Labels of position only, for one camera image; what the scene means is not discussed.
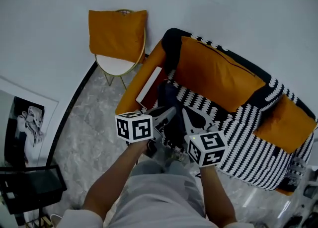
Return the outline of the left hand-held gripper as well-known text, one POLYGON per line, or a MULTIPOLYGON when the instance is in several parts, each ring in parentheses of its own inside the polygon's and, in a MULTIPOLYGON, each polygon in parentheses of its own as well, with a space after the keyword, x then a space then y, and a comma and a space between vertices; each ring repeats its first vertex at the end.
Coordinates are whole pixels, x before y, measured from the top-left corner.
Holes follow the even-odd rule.
POLYGON ((157 107, 147 114, 126 112, 115 116, 117 136, 128 143, 147 142, 146 156, 152 158, 161 141, 161 130, 176 115, 176 108, 157 107))

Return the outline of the person's white shirt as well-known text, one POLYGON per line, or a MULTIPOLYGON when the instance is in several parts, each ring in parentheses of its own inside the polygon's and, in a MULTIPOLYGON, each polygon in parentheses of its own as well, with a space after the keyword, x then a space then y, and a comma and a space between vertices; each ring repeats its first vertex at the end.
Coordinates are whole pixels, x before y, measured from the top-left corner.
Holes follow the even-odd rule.
MULTIPOLYGON (((58 228, 103 228, 101 217, 92 211, 66 211, 58 228)), ((189 212, 169 213, 155 208, 114 215, 107 228, 220 228, 189 212)))

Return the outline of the person's right forearm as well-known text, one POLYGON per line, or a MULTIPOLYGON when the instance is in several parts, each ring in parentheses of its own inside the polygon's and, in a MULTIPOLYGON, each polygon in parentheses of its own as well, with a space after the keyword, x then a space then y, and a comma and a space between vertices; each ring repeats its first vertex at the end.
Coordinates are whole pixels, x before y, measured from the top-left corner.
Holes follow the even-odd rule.
POLYGON ((219 228, 236 223, 234 207, 228 198, 214 166, 200 168, 205 212, 219 228))

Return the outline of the person's left forearm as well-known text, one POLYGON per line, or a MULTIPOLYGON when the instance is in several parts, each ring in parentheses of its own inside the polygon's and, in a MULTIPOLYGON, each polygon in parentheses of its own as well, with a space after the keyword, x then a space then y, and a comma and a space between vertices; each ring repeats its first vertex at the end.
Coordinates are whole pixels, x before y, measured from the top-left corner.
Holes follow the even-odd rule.
POLYGON ((130 144, 112 166, 89 189, 82 208, 96 213, 105 220, 108 211, 121 195, 129 175, 141 154, 147 150, 148 141, 130 144))

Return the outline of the black white striped blanket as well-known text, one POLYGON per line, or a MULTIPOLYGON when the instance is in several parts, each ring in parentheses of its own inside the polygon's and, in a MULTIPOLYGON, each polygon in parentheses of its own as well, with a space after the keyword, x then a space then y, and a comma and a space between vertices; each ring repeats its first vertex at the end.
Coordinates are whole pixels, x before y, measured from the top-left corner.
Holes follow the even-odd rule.
POLYGON ((284 194, 292 194, 293 191, 287 191, 286 174, 294 157, 302 158, 307 165, 314 135, 310 134, 293 153, 287 153, 258 138, 253 132, 283 94, 311 118, 315 118, 314 113, 283 83, 257 65, 219 45, 215 48, 255 73, 265 82, 265 86, 256 91, 236 112, 228 112, 211 100, 178 84, 174 80, 174 74, 171 74, 171 83, 178 89, 176 98, 184 107, 195 108, 211 116, 214 124, 224 131, 229 152, 219 164, 222 172, 256 187, 279 189, 284 194))

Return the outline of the dark garment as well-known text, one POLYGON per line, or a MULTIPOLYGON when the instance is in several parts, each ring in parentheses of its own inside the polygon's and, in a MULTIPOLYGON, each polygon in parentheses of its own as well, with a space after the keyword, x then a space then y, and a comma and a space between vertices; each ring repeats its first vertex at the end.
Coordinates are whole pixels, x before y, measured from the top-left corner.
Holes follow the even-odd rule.
POLYGON ((171 121, 164 127, 165 142, 174 150, 186 153, 184 136, 186 135, 182 109, 183 104, 176 98, 178 89, 167 80, 158 87, 158 106, 165 108, 174 107, 176 114, 171 121))

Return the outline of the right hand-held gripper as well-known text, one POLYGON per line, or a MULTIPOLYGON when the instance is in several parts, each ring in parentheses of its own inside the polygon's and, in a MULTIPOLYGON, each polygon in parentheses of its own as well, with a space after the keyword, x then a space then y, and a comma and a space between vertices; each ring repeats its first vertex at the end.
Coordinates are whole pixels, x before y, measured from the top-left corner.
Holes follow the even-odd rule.
POLYGON ((228 153, 228 144, 223 131, 200 133, 214 125, 211 116, 198 109, 183 108, 183 121, 187 135, 187 153, 199 166, 220 164, 228 153))

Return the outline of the orange sofa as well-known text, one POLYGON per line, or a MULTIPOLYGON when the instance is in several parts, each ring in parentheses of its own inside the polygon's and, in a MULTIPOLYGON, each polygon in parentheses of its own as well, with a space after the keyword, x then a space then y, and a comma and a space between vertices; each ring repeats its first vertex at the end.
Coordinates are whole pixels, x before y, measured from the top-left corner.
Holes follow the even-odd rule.
MULTIPOLYGON (((125 113, 125 112, 133 112, 133 111, 142 109, 142 106, 136 101, 136 98, 139 95, 140 91, 142 90, 145 83, 147 82, 147 80, 149 79, 149 77, 151 76, 151 74, 153 73, 153 71, 155 70, 156 67, 161 67, 164 69, 165 73, 167 74, 166 80, 169 83, 171 83, 170 75, 175 74, 175 71, 176 71, 176 68, 177 68, 177 65, 179 62, 180 49, 181 49, 181 44, 182 44, 181 38, 182 37, 192 38, 192 39, 200 41, 200 42, 202 42, 202 43, 204 43, 212 48, 215 48, 215 46, 216 46, 216 44, 214 44, 213 42, 206 41, 203 38, 196 36, 196 35, 193 35, 191 33, 188 33, 186 31, 183 31, 183 30, 180 30, 177 28, 169 29, 165 33, 165 35, 163 36, 161 41, 156 45, 156 47, 151 52, 149 57, 145 60, 144 64, 140 68, 139 72, 134 77, 134 79, 132 80, 132 82, 128 86, 128 88, 126 89, 120 103, 117 106, 116 113, 121 114, 121 113, 125 113)), ((158 100, 155 102, 153 108, 156 106, 158 106, 158 100)), ((265 116, 265 118, 262 120, 262 122, 270 115, 270 113, 273 111, 274 107, 271 109, 269 114, 267 114, 265 116)), ((311 133, 314 135, 314 131, 318 128, 318 118, 315 116, 315 118, 313 118, 313 119, 317 122, 315 129, 311 133)), ((216 129, 218 131, 223 131, 223 130, 219 129, 215 124, 210 128, 216 129)), ((169 147, 167 145, 167 143, 165 142, 165 135, 164 135, 163 129, 161 130, 161 133, 162 133, 161 143, 163 145, 169 147)))

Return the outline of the black side table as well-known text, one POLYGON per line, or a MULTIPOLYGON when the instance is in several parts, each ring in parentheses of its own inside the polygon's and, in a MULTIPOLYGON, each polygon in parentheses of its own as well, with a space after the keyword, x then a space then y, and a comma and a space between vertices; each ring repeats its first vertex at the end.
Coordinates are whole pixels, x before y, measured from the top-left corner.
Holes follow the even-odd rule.
POLYGON ((57 203, 67 186, 57 164, 44 167, 0 167, 0 193, 19 226, 24 213, 57 203))

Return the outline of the gold frame white seat chair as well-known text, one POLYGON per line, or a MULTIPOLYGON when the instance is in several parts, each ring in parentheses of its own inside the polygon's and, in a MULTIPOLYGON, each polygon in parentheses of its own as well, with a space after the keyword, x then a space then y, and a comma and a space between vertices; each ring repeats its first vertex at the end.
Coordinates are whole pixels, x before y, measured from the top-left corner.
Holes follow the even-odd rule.
MULTIPOLYGON (((126 15, 130 12, 135 12, 129 9, 116 10, 126 15)), ((139 63, 141 63, 145 58, 145 44, 146 44, 146 27, 145 27, 145 42, 144 50, 142 51, 139 59, 136 62, 130 62, 122 59, 106 57, 102 55, 94 54, 95 61, 97 65, 102 69, 108 85, 112 85, 114 78, 122 78, 122 76, 128 74, 132 69, 134 69, 139 63)))

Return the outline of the grey patterned cloth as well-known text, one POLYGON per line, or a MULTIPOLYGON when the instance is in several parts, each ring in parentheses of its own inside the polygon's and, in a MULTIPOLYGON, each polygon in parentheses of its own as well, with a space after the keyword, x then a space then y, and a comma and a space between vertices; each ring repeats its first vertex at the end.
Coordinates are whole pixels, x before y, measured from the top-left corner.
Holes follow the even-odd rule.
POLYGON ((300 184, 303 175, 306 171, 306 162, 299 157, 294 157, 291 161, 291 165, 286 174, 287 178, 287 191, 294 192, 300 184))

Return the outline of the orange square cushion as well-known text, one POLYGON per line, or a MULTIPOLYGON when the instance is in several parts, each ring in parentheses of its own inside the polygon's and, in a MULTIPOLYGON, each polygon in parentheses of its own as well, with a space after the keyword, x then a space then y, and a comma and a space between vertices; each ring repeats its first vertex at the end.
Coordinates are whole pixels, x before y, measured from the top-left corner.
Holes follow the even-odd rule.
POLYGON ((253 133, 285 152, 293 153, 306 141, 316 125, 313 118, 284 94, 253 133))
POLYGON ((118 11, 88 13, 89 48, 91 53, 136 62, 145 42, 146 10, 126 15, 118 11))
POLYGON ((174 80, 228 112, 235 112, 265 86, 261 78, 223 52, 189 37, 182 37, 181 42, 174 80))

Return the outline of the white framed picture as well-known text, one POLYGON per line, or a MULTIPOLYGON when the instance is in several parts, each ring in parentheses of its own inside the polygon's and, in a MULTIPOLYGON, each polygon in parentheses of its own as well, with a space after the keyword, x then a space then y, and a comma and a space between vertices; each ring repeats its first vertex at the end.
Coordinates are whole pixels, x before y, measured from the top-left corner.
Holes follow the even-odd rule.
POLYGON ((45 166, 47 130, 58 102, 0 76, 0 167, 45 166))

